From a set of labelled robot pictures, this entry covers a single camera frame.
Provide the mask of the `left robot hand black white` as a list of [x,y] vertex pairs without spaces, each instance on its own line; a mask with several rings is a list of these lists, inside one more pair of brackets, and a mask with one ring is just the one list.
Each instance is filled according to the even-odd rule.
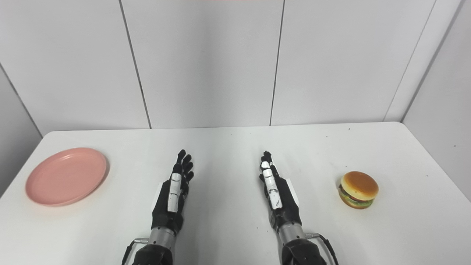
[[183,208],[195,176],[192,156],[182,149],[168,180],[163,182],[152,211],[151,229],[167,228],[177,235],[184,223]]

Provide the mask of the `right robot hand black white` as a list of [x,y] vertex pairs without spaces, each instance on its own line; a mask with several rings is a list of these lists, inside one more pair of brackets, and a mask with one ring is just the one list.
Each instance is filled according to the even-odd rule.
[[302,225],[299,206],[294,200],[286,179],[282,178],[273,163],[272,154],[264,151],[259,166],[259,179],[263,183],[263,191],[269,202],[269,221],[271,227],[278,231],[283,225]]

